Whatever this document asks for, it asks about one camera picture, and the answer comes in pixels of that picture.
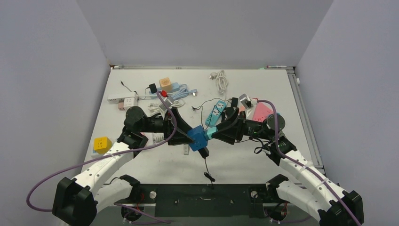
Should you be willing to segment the white charger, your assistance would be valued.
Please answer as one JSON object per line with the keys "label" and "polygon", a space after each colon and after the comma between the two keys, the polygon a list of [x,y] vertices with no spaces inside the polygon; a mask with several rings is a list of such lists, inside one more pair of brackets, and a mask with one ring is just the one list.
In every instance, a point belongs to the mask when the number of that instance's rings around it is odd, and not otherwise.
{"label": "white charger", "polygon": [[184,155],[189,155],[190,153],[190,146],[188,144],[183,145],[183,154]]}

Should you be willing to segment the teal power strip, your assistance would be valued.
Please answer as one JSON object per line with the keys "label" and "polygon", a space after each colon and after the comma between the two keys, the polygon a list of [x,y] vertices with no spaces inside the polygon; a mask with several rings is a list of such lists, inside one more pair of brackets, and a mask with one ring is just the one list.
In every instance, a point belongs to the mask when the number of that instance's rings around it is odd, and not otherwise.
{"label": "teal power strip", "polygon": [[219,100],[213,107],[213,110],[210,112],[210,114],[208,115],[206,121],[205,121],[205,125],[207,127],[214,127],[219,118],[221,117],[221,114],[223,112],[223,110],[226,108],[227,103]]}

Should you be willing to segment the blue white small adapter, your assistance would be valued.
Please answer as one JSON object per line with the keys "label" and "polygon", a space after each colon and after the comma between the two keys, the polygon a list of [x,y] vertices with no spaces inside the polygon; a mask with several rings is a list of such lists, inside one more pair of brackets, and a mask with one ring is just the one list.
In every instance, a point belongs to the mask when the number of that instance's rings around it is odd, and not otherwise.
{"label": "blue white small adapter", "polygon": [[189,143],[189,146],[193,151],[198,151],[199,149],[206,147],[208,144],[205,136],[205,130],[201,125],[189,130],[187,135],[192,139],[192,142]]}

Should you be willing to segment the teal usb charger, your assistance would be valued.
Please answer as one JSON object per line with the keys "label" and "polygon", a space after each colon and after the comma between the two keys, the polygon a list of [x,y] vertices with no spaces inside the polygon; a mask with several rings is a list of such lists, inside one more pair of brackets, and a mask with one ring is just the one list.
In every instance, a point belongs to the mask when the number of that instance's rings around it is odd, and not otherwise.
{"label": "teal usb charger", "polygon": [[212,135],[218,131],[217,127],[210,127],[204,131],[204,136],[206,140],[211,140]]}

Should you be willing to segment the large black power adapter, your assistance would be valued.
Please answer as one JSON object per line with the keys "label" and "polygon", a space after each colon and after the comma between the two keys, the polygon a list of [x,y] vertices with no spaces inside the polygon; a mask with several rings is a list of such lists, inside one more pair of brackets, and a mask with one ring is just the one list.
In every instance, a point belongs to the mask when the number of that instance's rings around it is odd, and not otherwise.
{"label": "large black power adapter", "polygon": [[236,107],[232,107],[232,106],[230,106],[230,107],[226,107],[225,109],[224,109],[224,118],[225,119],[228,119],[228,118],[230,118],[231,116],[233,116],[234,115],[234,112],[236,111]]}

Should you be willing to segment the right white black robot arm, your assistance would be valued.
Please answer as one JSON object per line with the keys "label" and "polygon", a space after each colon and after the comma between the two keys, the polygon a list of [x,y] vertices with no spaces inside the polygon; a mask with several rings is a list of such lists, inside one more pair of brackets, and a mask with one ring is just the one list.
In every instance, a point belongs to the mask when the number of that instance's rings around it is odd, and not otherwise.
{"label": "right white black robot arm", "polygon": [[365,222],[362,197],[333,183],[317,170],[282,134],[284,118],[269,115],[263,122],[248,120],[245,112],[235,110],[232,116],[208,132],[210,138],[234,144],[244,136],[268,140],[261,149],[277,166],[284,169],[304,188],[287,177],[277,175],[269,181],[267,198],[273,202],[287,201],[307,212],[321,226],[360,226]]}

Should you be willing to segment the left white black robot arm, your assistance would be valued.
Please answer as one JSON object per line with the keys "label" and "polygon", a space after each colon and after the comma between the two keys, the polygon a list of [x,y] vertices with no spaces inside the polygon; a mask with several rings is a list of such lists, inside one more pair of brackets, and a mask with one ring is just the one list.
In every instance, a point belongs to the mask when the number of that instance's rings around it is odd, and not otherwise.
{"label": "left white black robot arm", "polygon": [[163,116],[151,117],[141,107],[129,108],[122,133],[111,149],[92,160],[86,171],[58,183],[52,214],[70,226],[88,226],[99,212],[115,202],[136,202],[140,189],[134,178],[124,175],[110,185],[105,182],[142,150],[150,149],[143,133],[163,133],[168,145],[181,145],[193,142],[187,134],[191,129],[175,107]]}

